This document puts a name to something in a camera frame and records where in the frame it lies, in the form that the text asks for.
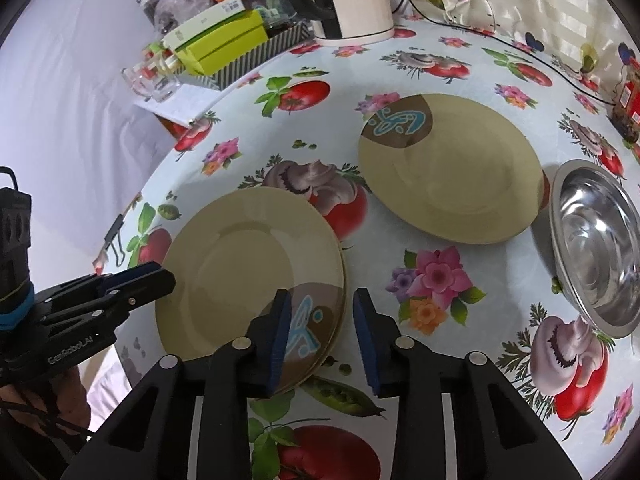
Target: lime green box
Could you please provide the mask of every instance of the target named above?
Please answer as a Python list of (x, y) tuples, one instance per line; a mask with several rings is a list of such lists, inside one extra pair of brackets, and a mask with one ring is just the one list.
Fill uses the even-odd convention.
[(212, 75), (267, 40), (260, 13), (245, 10), (200, 33), (175, 55), (192, 75)]

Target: floral tablecloth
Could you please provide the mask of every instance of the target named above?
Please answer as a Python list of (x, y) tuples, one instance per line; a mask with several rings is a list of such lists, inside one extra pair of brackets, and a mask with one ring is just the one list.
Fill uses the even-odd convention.
[[(593, 90), (591, 82), (574, 81)], [(561, 294), (548, 210), (508, 242), (452, 244), (397, 218), (360, 174), (365, 121), (389, 102), (425, 92), (470, 98), (504, 115), (527, 137), (550, 181), (563, 162), (585, 158), (607, 168), (639, 205), (640, 148), (623, 143), (594, 99), (494, 38), (400, 20), (395, 38), (383, 43), (297, 47), (217, 103), (127, 213), (126, 264), (161, 261), (183, 226), (226, 193), (289, 189), (310, 200), (340, 238), (350, 294), (367, 287), (403, 334), (436, 352), (485, 352), (591, 478), (636, 422), (640, 362), (629, 338), (594, 332)], [(119, 269), (112, 259), (104, 270)], [(250, 286), (251, 272), (246, 278)], [(116, 347), (135, 383), (164, 354), (153, 305), (132, 313)], [(397, 406), (372, 397), (347, 315), (331, 357), (311, 380), (250, 404), (254, 480), (288, 480), (304, 468), (313, 478), (388, 479)], [(335, 442), (349, 452), (332, 456)], [(428, 475), (430, 465), (424, 468)]]

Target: stainless steel bowl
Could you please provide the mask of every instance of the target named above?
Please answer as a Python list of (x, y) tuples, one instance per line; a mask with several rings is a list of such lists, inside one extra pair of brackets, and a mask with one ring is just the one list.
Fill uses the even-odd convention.
[(567, 299), (620, 338), (640, 322), (640, 217), (607, 170), (570, 160), (551, 186), (551, 235)]

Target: clear plastic bag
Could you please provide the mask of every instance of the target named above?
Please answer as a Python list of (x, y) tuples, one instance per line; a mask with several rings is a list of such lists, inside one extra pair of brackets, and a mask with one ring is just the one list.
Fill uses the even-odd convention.
[(156, 6), (156, 32), (165, 35), (213, 5), (213, 0), (160, 0)]

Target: human hand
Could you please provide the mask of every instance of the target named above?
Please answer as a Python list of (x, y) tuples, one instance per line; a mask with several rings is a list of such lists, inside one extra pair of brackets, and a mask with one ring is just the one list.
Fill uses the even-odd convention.
[[(80, 371), (78, 367), (70, 368), (63, 374), (50, 380), (53, 392), (57, 397), (57, 405), (60, 410), (59, 418), (80, 426), (81, 428), (88, 428), (91, 421), (91, 408), (86, 402), (86, 390), (80, 381)], [(42, 399), (33, 392), (25, 391), (25, 396), (31, 401), (34, 408), (46, 412), (47, 409)], [(22, 398), (16, 391), (16, 389), (9, 385), (0, 388), (0, 400), (5, 402), (15, 402), (17, 404), (24, 404)], [(40, 419), (31, 415), (30, 413), (16, 412), (15, 410), (8, 410), (11, 416), (24, 424), (33, 431), (44, 435), (42, 427), (40, 426)], [(74, 431), (59, 426), (68, 434), (76, 434)]]

